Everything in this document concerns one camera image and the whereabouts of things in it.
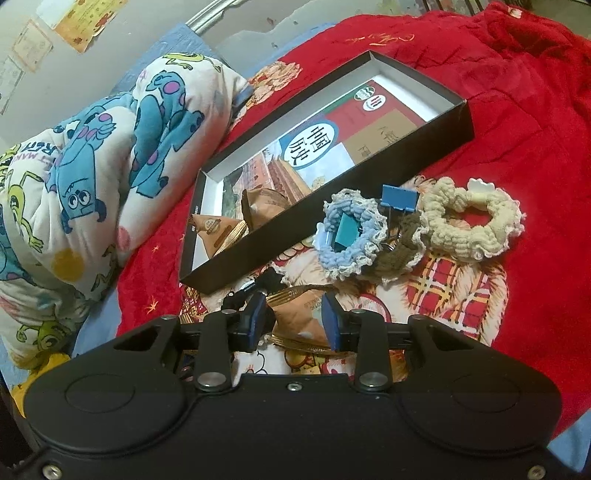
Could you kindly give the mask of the brown triangular snack packet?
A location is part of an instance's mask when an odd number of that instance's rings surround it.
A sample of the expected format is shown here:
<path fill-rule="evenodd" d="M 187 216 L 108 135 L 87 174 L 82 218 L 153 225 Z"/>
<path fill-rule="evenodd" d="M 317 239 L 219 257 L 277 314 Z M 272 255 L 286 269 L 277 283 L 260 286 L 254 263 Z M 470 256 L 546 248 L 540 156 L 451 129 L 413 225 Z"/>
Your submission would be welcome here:
<path fill-rule="evenodd" d="M 300 352 L 329 354 L 324 326 L 322 326 L 322 297 L 337 293 L 332 285 L 301 285 L 281 290 L 266 297 L 276 323 L 267 337 L 276 346 Z"/>
<path fill-rule="evenodd" d="M 290 200 L 276 190 L 260 187 L 242 192 L 242 218 L 249 231 L 255 231 L 290 209 Z"/>
<path fill-rule="evenodd" d="M 249 233 L 246 222 L 235 218 L 192 214 L 189 223 L 204 245 L 208 259 L 235 245 Z"/>

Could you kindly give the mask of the black lace scrunchie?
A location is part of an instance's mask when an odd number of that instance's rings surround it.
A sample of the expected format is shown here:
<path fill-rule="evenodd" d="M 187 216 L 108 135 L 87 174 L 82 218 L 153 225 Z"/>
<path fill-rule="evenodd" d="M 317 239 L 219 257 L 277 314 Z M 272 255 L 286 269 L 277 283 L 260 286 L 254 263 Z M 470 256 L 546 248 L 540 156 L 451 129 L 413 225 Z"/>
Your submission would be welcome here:
<path fill-rule="evenodd" d="M 273 294 L 283 290 L 286 285 L 283 284 L 283 275 L 277 273 L 273 268 L 267 268 L 255 279 L 249 281 L 245 286 L 237 291 L 230 291 L 221 304 L 221 309 L 239 310 L 249 300 L 252 294 L 257 291 L 264 294 Z"/>

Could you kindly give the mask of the blue crochet scrunchie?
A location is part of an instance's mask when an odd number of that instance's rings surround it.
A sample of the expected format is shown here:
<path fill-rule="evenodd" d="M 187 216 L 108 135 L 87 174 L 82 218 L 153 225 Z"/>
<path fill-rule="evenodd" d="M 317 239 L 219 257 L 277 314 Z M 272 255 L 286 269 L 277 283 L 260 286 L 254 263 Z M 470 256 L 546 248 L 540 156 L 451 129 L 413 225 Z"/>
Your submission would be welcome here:
<path fill-rule="evenodd" d="M 360 275 L 374 264 L 387 238 L 388 220 L 378 202 L 359 190 L 342 189 L 324 203 L 324 213 L 312 245 L 325 275 L 331 281 Z"/>

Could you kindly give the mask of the brown crochet scrunchie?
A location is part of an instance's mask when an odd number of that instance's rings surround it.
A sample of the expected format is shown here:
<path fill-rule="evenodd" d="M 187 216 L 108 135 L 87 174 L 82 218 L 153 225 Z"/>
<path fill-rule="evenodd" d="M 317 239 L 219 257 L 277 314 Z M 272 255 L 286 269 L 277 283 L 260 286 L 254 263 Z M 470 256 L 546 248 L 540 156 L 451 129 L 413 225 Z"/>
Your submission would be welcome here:
<path fill-rule="evenodd" d="M 371 276 L 394 281 L 412 271 L 420 263 L 427 250 L 423 239 L 427 229 L 422 223 L 421 216 L 419 211 L 415 211 L 401 217 L 394 244 L 387 243 L 385 250 L 377 255 L 369 269 Z"/>

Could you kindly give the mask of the cream crochet scrunchie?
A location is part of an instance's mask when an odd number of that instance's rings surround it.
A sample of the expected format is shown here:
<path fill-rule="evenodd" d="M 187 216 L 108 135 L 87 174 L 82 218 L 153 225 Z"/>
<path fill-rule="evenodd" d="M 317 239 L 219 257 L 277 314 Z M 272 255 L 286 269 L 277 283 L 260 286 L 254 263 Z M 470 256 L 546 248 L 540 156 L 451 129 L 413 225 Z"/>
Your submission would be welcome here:
<path fill-rule="evenodd" d="M 434 181 L 420 194 L 418 210 L 428 246 L 464 263 L 506 253 L 525 231 L 520 202 L 480 178 L 466 185 L 450 177 Z"/>

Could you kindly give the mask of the teal small clip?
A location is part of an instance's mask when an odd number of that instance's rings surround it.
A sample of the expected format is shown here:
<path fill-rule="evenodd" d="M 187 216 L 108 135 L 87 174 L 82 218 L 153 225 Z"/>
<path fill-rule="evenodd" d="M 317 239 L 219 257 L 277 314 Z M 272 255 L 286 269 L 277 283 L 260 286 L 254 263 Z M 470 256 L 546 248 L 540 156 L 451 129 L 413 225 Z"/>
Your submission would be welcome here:
<path fill-rule="evenodd" d="M 356 218 L 349 214 L 342 214 L 339 220 L 339 226 L 335 231 L 334 241 L 332 241 L 332 248 L 335 252 L 340 252 L 348 249 L 360 237 L 361 225 Z"/>

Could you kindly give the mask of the blue binder clip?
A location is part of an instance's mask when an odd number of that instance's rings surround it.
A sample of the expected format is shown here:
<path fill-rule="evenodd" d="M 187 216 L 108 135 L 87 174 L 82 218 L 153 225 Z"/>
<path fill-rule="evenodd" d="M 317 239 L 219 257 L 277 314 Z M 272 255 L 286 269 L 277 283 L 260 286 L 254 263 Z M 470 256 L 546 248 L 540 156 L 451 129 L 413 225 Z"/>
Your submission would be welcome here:
<path fill-rule="evenodd" d="M 412 213 L 416 210 L 419 193 L 402 187 L 383 185 L 380 204 L 382 207 Z"/>

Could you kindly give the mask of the colourful history book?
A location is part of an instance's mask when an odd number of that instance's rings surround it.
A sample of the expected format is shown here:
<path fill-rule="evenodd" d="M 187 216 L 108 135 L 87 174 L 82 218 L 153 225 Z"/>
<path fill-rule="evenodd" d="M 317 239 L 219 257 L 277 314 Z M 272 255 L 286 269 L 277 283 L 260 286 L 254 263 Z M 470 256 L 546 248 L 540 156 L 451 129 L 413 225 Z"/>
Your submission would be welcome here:
<path fill-rule="evenodd" d="M 222 180 L 221 214 L 242 218 L 242 192 L 260 187 L 293 205 L 434 115 L 387 77 L 374 76 L 240 161 Z"/>

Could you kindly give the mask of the black shallow box tray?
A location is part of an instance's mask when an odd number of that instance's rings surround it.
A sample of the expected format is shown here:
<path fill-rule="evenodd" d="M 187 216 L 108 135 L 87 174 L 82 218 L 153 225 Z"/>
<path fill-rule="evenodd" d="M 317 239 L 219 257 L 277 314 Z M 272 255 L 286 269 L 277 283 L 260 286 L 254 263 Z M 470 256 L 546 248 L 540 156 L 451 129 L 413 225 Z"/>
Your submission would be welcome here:
<path fill-rule="evenodd" d="M 237 218 L 245 191 L 269 188 L 287 210 L 214 252 L 188 227 L 181 283 L 211 293 L 315 232 L 345 188 L 370 198 L 399 186 L 472 140 L 467 101 L 375 51 L 315 81 L 240 135 L 200 170 L 190 210 Z"/>

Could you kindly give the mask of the red plush bed blanket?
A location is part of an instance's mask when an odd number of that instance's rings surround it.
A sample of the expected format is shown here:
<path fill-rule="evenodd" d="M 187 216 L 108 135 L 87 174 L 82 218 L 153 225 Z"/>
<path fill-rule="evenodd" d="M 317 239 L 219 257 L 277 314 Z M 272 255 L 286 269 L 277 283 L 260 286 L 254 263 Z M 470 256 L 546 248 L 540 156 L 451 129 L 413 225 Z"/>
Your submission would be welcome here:
<path fill-rule="evenodd" d="M 475 137 L 414 178 L 480 178 L 525 212 L 509 251 L 480 264 L 428 254 L 387 286 L 358 281 L 342 306 L 403 323 L 424 314 L 550 377 L 560 430 L 590 407 L 590 44 L 501 3 L 467 17 L 360 15 L 263 66 L 232 135 L 363 51 L 403 62 L 464 97 Z"/>

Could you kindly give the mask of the beige certificate paper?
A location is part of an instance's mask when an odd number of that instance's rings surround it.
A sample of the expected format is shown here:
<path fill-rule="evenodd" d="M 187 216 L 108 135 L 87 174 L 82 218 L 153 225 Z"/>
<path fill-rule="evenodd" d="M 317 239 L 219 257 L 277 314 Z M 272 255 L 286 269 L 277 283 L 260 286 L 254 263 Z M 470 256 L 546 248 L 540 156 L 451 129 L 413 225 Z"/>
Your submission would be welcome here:
<path fill-rule="evenodd" d="M 1 62 L 0 68 L 0 114 L 3 115 L 16 91 L 22 77 L 23 69 L 10 56 Z"/>

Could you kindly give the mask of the orange certificate poster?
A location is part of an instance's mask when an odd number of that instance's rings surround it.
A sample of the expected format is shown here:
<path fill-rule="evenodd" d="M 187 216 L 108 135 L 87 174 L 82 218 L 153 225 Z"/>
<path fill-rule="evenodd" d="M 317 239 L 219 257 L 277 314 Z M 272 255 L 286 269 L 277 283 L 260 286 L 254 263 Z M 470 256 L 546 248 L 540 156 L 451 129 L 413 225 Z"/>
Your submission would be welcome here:
<path fill-rule="evenodd" d="M 76 52 L 84 53 L 127 0 L 78 0 L 54 31 Z"/>

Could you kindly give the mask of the white certificate paper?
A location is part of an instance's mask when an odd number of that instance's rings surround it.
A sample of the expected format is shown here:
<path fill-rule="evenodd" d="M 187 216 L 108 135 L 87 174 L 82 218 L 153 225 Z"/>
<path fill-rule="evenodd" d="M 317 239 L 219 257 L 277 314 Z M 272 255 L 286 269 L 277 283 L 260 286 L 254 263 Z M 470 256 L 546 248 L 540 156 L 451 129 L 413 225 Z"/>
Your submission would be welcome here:
<path fill-rule="evenodd" d="M 31 72 L 38 70 L 52 49 L 51 40 L 33 20 L 27 21 L 12 46 L 17 59 Z"/>

